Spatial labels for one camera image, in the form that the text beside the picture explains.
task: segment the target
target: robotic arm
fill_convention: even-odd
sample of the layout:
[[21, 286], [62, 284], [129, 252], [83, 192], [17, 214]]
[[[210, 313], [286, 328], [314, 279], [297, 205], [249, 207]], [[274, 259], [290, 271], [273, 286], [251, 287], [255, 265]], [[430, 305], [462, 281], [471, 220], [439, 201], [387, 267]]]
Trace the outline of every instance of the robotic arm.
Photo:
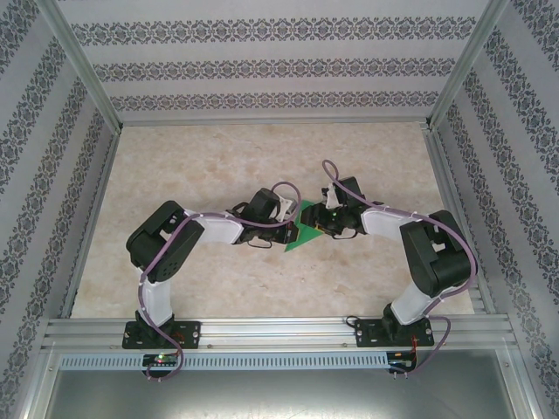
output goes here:
[[[364, 198], [354, 177], [339, 183]], [[437, 299], [457, 290], [468, 280], [471, 265], [465, 250], [454, 237], [432, 223], [393, 214], [380, 202], [373, 202], [376, 207], [371, 208], [334, 183], [323, 189], [322, 194], [324, 199], [321, 203], [302, 212], [301, 222], [305, 225], [333, 238], [339, 238], [349, 229], [355, 235], [366, 234], [373, 238], [378, 235], [403, 241], [412, 282], [402, 295], [386, 306], [382, 325], [383, 334], [389, 341], [408, 340], [408, 326], [421, 321]], [[429, 217], [462, 237], [450, 212], [441, 210]]]
[[[147, 339], [141, 340], [151, 340], [154, 345], [165, 343], [150, 326], [148, 317], [163, 331], [173, 330], [170, 279], [183, 266], [196, 244], [207, 242], [242, 244], [250, 242], [255, 237], [269, 243], [291, 243], [298, 236], [298, 229], [294, 223], [265, 228], [244, 225], [239, 219], [262, 225], [276, 224], [287, 220], [295, 209], [295, 201], [262, 188], [249, 203], [240, 203], [235, 208], [219, 214], [197, 215], [196, 219], [186, 223], [142, 285], [143, 306], [136, 312], [136, 323]], [[167, 201], [130, 236], [126, 247], [132, 264], [140, 270], [140, 273], [147, 269], [167, 243], [165, 236], [172, 234], [188, 216], [195, 214], [194, 211], [183, 209], [174, 201]]]

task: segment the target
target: marble floor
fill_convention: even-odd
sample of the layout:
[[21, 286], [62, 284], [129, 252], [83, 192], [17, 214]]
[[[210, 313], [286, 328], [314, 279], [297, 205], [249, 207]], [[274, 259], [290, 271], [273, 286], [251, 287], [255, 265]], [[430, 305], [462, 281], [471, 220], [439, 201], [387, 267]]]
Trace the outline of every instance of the marble floor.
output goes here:
[[[125, 243], [164, 201], [226, 210], [287, 180], [318, 202], [325, 158], [342, 177], [356, 176], [370, 200], [425, 214], [442, 208], [416, 123], [124, 128], [72, 316], [133, 317], [138, 278]], [[172, 281], [177, 317], [374, 316], [411, 276], [398, 241], [322, 236], [287, 253], [278, 244], [200, 244]], [[465, 292], [436, 311], [473, 308]]]

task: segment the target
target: patterned wallpaper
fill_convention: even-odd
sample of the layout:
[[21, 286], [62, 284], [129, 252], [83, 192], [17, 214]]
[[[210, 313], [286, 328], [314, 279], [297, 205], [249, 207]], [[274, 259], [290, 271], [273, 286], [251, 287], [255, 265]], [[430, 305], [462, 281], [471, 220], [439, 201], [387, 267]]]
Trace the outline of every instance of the patterned wallpaper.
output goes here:
[[439, 127], [492, 297], [559, 417], [559, 3], [506, 8]]
[[59, 4], [133, 122], [426, 117], [487, 0]]
[[58, 317], [114, 140], [32, 1], [0, 6], [0, 418]]

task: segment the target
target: cable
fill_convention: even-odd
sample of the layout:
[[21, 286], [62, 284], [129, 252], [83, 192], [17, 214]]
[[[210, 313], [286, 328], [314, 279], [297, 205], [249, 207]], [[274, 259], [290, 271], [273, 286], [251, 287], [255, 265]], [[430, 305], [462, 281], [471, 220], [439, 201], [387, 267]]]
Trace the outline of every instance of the cable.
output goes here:
[[[327, 165], [330, 165], [334, 169], [335, 175], [332, 175], [332, 173], [328, 170]], [[423, 216], [421, 214], [418, 214], [417, 212], [411, 213], [411, 212], [408, 212], [408, 211], [404, 211], [402, 209], [395, 209], [395, 208], [390, 208], [390, 207], [386, 207], [386, 206], [382, 206], [382, 205], [376, 205], [375, 203], [372, 203], [372, 202], [366, 200], [362, 196], [357, 195], [355, 192], [346, 188], [345, 186], [342, 185], [342, 183], [340, 181], [338, 181], [338, 178], [340, 177], [340, 172], [338, 171], [338, 168], [336, 167], [336, 165], [330, 160], [323, 160], [322, 161], [322, 168], [326, 172], [326, 175], [330, 178], [330, 180], [338, 188], [343, 190], [348, 195], [353, 196], [359, 202], [364, 203], [365, 205], [369, 205], [371, 208], [374, 208], [374, 209], [377, 209], [377, 210], [382, 210], [382, 211], [394, 214], [396, 216], [407, 216], [409, 218], [416, 218], [417, 220], [426, 221], [427, 223], [431, 223], [433, 225], [436, 225], [441, 230], [446, 231], [450, 236], [452, 236], [460, 244], [460, 246], [462, 246], [462, 248], [464, 249], [464, 252], [466, 253], [466, 255], [468, 257], [468, 260], [470, 262], [470, 277], [459, 289], [454, 290], [454, 291], [441, 293], [438, 296], [438, 298], [436, 300], [434, 300], [424, 310], [424, 312], [423, 312], [424, 315], [427, 315], [433, 308], [435, 308], [435, 306], [437, 306], [438, 303], [440, 303], [442, 298], [451, 297], [452, 295], [460, 294], [461, 292], [467, 290], [473, 284], [473, 282], [475, 281], [476, 273], [477, 273], [475, 257], [472, 253], [472, 249], [470, 249], [470, 246], [468, 245], [466, 240], [464, 240], [460, 236], [460, 234], [458, 234], [456, 231], [454, 231], [453, 229], [448, 227], [446, 224], [443, 224], [440, 221], [434, 220], [434, 219], [432, 219], [428, 216]]]
[[418, 338], [416, 338], [415, 334], [411, 336], [411, 352], [413, 353], [412, 361], [417, 361], [418, 360]]
[[[335, 172], [334, 175], [332, 175], [332, 172], [330, 172], [328, 170], [327, 165], [330, 165], [330, 167], [332, 167], [332, 169]], [[466, 240], [464, 240], [460, 236], [460, 234], [458, 234], [456, 231], [454, 231], [453, 229], [448, 227], [446, 224], [441, 223], [440, 221], [434, 220], [434, 219], [432, 219], [428, 216], [423, 216], [423, 215], [418, 214], [416, 212], [411, 213], [411, 212], [404, 211], [404, 210], [401, 210], [401, 209], [394, 209], [394, 208], [390, 208], [390, 207], [386, 207], [386, 206], [382, 206], [382, 205], [377, 205], [377, 204], [372, 203], [372, 202], [366, 200], [365, 198], [357, 195], [352, 190], [343, 186], [342, 183], [338, 180], [338, 178], [340, 177], [340, 172], [339, 172], [338, 168], [336, 167], [336, 165], [334, 164], [333, 161], [323, 160], [322, 161], [322, 168], [326, 172], [326, 175], [330, 178], [330, 180], [338, 188], [343, 190], [348, 195], [353, 196], [356, 200], [360, 201], [361, 203], [364, 203], [365, 205], [369, 205], [371, 208], [375, 208], [377, 210], [382, 210], [382, 211], [389, 212], [389, 213], [394, 214], [396, 216], [408, 216], [410, 218], [416, 218], [416, 219], [421, 220], [421, 221], [426, 221], [427, 223], [431, 223], [433, 225], [436, 225], [441, 230], [446, 231], [450, 236], [452, 236], [460, 244], [460, 246], [462, 246], [462, 248], [464, 249], [464, 252], [466, 253], [466, 255], [468, 257], [468, 260], [470, 262], [470, 277], [468, 278], [468, 280], [457, 290], [441, 293], [435, 301], [433, 301], [429, 306], [427, 306], [427, 308], [425, 308], [425, 310], [423, 312], [423, 315], [425, 317], [429, 317], [430, 319], [444, 320], [446, 322], [447, 326], [446, 326], [445, 334], [443, 335], [441, 340], [438, 342], [438, 344], [435, 346], [435, 348], [431, 351], [431, 353], [427, 356], [427, 358], [425, 358], [425, 360], [423, 362], [421, 362], [421, 364], [419, 364], [415, 369], [413, 369], [413, 371], [408, 373], [408, 374], [416, 374], [418, 371], [423, 369], [423, 367], [425, 365], [427, 365], [429, 362], [431, 362], [431, 360], [433, 359], [433, 356], [435, 356], [438, 353], [439, 349], [445, 344], [446, 339], [448, 338], [448, 335], [451, 332], [451, 327], [452, 326], [451, 326], [450, 319], [448, 319], [445, 316], [428, 316], [429, 312], [433, 308], [435, 308], [438, 305], [438, 303], [440, 303], [442, 301], [443, 298], [451, 297], [452, 295], [456, 295], [456, 294], [460, 294], [461, 292], [464, 292], [475, 281], [475, 276], [477, 274], [477, 267], [476, 267], [475, 257], [473, 255], [472, 249], [470, 248], [470, 246], [468, 245]]]
[[[253, 221], [243, 220], [243, 219], [237, 218], [236, 216], [233, 216], [231, 214], [221, 214], [221, 213], [217, 213], [217, 212], [192, 214], [190, 216], [187, 216], [186, 218], [184, 218], [184, 220], [181, 221], [181, 223], [176, 227], [175, 231], [173, 231], [173, 234], [171, 234], [171, 236], [167, 240], [167, 243], [165, 243], [165, 245], [159, 250], [159, 252], [155, 256], [155, 258], [151, 261], [151, 263], [144, 270], [144, 272], [141, 273], [140, 283], [138, 285], [138, 302], [140, 303], [142, 316], [146, 320], [146, 322], [157, 333], [159, 333], [167, 342], [169, 342], [171, 345], [173, 345], [176, 348], [176, 354], [178, 354], [178, 357], [179, 357], [179, 362], [177, 363], [176, 368], [173, 371], [171, 371], [170, 373], [168, 373], [167, 375], [165, 375], [164, 377], [158, 377], [157, 378], [158, 382], [166, 381], [166, 380], [172, 378], [174, 375], [179, 373], [179, 371], [183, 368], [184, 351], [181, 348], [180, 344], [176, 340], [174, 340], [173, 338], [168, 336], [163, 330], [161, 330], [155, 324], [155, 322], [151, 319], [151, 317], [149, 317], [149, 313], [148, 313], [148, 310], [146, 308], [145, 301], [143, 299], [143, 285], [145, 284], [146, 279], [148, 279], [149, 273], [151, 271], [153, 271], [155, 266], [159, 263], [159, 261], [161, 260], [161, 258], [163, 257], [163, 255], [165, 254], [167, 249], [173, 244], [173, 241], [179, 235], [179, 233], [184, 228], [184, 226], [188, 222], [190, 222], [192, 220], [195, 220], [197, 218], [200, 218], [200, 217], [222, 218], [222, 219], [232, 220], [232, 221], [235, 221], [237, 223], [251, 225], [253, 227], [259, 227], [259, 228], [263, 228], [263, 229], [274, 229], [274, 228], [281, 227], [283, 225], [291, 223], [299, 215], [299, 208], [302, 204], [302, 198], [301, 198], [299, 189], [297, 189], [297, 187], [295, 185], [293, 185], [291, 182], [286, 182], [286, 181], [278, 182], [278, 183], [276, 183], [275, 185], [272, 186], [271, 191], [273, 192], [276, 188], [278, 188], [281, 185], [287, 185], [287, 186], [291, 187], [295, 191], [295, 193], [297, 194], [297, 206], [293, 210], [293, 214], [287, 220], [284, 220], [280, 223], [263, 224], [263, 223], [255, 223]], [[148, 368], [146, 369], [146, 376], [148, 377], [148, 381], [151, 381], [152, 379], [155, 378], [155, 377], [153, 377], [152, 375], [149, 374], [149, 370], [151, 369], [151, 367], [152, 367], [152, 365], [149, 365]]]
[[[353, 325], [351, 323], [349, 323], [349, 319], [355, 319], [354, 322], [353, 322]], [[359, 320], [361, 320], [361, 319], [359, 319], [357, 316], [348, 316], [348, 317], [346, 317], [346, 325], [348, 325], [352, 329], [355, 329], [355, 323]]]
[[425, 367], [425, 365], [427, 365], [429, 362], [432, 361], [432, 359], [438, 353], [440, 348], [445, 344], [446, 339], [448, 339], [448, 335], [451, 332], [452, 323], [451, 323], [451, 320], [446, 316], [429, 316], [429, 319], [444, 320], [446, 322], [445, 334], [443, 334], [443, 337], [438, 341], [438, 344], [435, 346], [435, 348], [429, 353], [429, 355], [427, 355], [427, 358], [425, 358], [419, 365], [417, 365], [414, 369], [412, 369], [409, 372], [404, 371], [403, 369], [401, 369], [399, 367], [394, 367], [393, 365], [390, 365], [389, 369], [394, 369], [399, 373], [403, 373], [405, 375], [405, 377], [408, 378], [408, 375], [417, 374], [419, 371], [421, 371]]
[[415, 369], [413, 371], [410, 371], [408, 374], [417, 374], [419, 371], [421, 371], [425, 367], [425, 365], [427, 365], [429, 362], [431, 362], [433, 357], [439, 351], [439, 349], [445, 344], [446, 339], [448, 338], [448, 335], [451, 332], [452, 325], [451, 325], [451, 320], [448, 317], [446, 317], [446, 316], [429, 316], [429, 319], [431, 319], [431, 320], [444, 320], [446, 322], [445, 334], [443, 334], [443, 337], [440, 338], [440, 340], [438, 341], [438, 344], [435, 346], [435, 348], [429, 353], [429, 355], [427, 355], [427, 358], [425, 358], [418, 366], [415, 367]]
[[334, 240], [351, 240], [352, 238], [356, 238], [356, 237], [357, 237], [357, 234], [359, 234], [359, 233], [357, 233], [357, 231], [356, 231], [356, 232], [354, 233], [354, 235], [351, 236], [351, 237], [336, 237], [336, 236], [332, 236], [332, 238], [333, 238]]

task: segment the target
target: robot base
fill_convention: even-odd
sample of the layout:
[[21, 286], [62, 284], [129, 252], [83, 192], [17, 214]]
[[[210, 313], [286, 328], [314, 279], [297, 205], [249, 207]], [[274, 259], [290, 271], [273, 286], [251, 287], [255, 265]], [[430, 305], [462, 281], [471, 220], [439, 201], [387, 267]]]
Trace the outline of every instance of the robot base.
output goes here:
[[[199, 321], [175, 321], [173, 315], [159, 328], [176, 340], [182, 349], [198, 349], [201, 325]], [[136, 312], [136, 321], [129, 321], [126, 324], [122, 347], [124, 349], [175, 348], [146, 323], [138, 312]]]
[[421, 319], [408, 326], [398, 325], [390, 335], [383, 319], [358, 319], [354, 324], [358, 347], [432, 347], [435, 344], [428, 319]]

